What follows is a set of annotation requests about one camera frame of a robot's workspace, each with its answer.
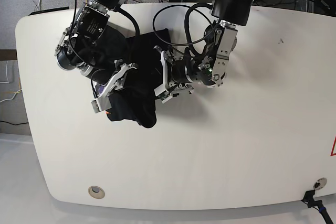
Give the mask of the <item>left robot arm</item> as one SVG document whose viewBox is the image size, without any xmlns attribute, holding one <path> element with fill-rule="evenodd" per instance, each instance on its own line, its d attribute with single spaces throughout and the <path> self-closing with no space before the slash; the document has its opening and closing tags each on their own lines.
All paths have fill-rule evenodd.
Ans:
<svg viewBox="0 0 336 224">
<path fill-rule="evenodd" d="M 254 0 L 213 0 L 211 4 L 196 3 L 188 7 L 184 17 L 187 42 L 184 52 L 177 57 L 178 44 L 168 43 L 168 50 L 161 51 L 162 83 L 155 88 L 155 95 L 162 101 L 179 95 L 183 90 L 193 91 L 197 82 L 209 88 L 219 87 L 226 77 L 230 53 L 237 43 L 237 26 L 245 26 Z M 200 8 L 207 8 L 215 18 L 204 31 L 200 41 L 205 42 L 198 52 L 190 32 L 190 15 Z"/>
</svg>

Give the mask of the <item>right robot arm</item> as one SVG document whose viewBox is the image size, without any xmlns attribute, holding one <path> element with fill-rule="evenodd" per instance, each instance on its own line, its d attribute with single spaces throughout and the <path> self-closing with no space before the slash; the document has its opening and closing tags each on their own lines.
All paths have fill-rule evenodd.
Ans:
<svg viewBox="0 0 336 224">
<path fill-rule="evenodd" d="M 121 96 L 131 103 L 154 101 L 144 68 L 142 36 L 135 18 L 121 6 L 127 0 L 87 0 L 55 49 L 60 68 L 78 69 L 90 80 L 94 98 Z M 126 17 L 135 30 L 126 39 L 109 26 L 108 12 Z"/>
</svg>

